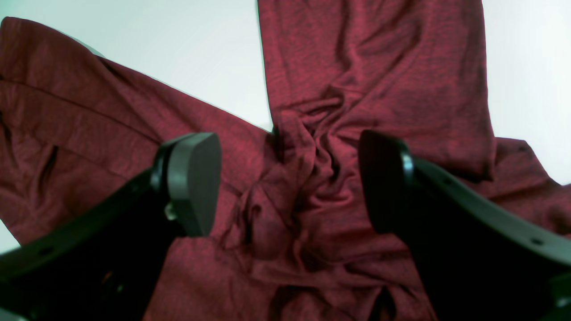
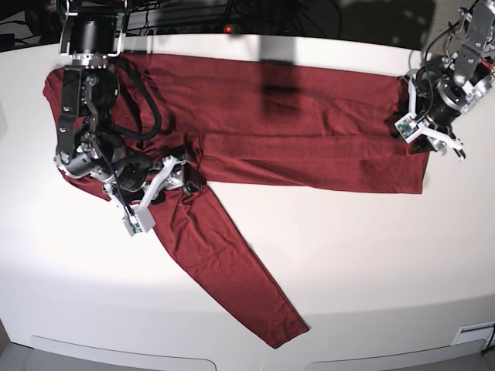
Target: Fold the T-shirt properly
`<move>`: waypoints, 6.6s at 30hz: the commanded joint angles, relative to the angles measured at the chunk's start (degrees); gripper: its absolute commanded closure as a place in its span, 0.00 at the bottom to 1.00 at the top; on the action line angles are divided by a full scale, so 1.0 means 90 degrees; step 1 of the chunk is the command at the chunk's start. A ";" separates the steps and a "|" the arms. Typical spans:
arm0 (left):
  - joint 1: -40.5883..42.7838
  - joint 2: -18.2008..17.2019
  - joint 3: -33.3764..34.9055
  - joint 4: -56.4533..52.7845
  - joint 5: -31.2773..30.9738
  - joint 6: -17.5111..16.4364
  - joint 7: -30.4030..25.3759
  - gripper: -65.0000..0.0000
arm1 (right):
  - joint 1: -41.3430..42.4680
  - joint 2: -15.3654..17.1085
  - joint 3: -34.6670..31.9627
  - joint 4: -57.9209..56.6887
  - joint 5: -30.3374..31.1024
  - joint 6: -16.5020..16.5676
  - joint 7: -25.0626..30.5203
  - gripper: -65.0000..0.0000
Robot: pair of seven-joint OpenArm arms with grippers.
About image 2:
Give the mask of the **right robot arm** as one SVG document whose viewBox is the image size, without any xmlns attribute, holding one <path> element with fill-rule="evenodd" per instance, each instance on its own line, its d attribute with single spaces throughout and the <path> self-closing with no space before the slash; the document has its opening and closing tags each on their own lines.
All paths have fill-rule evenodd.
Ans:
<svg viewBox="0 0 495 371">
<path fill-rule="evenodd" d="M 125 139 L 143 143 L 162 127 L 162 117 L 144 82 L 121 57 L 130 15 L 149 6 L 147 1 L 65 1 L 59 53 L 70 57 L 63 68 L 60 116 L 56 122 L 56 167 L 72 179 L 89 176 L 102 185 L 121 213 L 130 235 L 155 225 L 149 210 L 167 191 L 199 192 L 204 184 L 186 155 L 155 161 L 131 150 Z M 123 70 L 151 110 L 152 128 L 144 132 L 119 127 L 111 109 L 120 91 Z"/>
</svg>

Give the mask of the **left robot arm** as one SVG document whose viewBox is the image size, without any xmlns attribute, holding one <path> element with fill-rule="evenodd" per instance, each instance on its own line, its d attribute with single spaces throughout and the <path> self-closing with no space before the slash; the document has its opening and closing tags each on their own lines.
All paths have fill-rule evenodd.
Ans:
<svg viewBox="0 0 495 371">
<path fill-rule="evenodd" d="M 453 122 L 494 89 L 494 2 L 459 9 L 459 20 L 427 47 L 405 76 L 408 112 L 394 123 L 412 154 L 452 149 L 466 158 Z"/>
</svg>

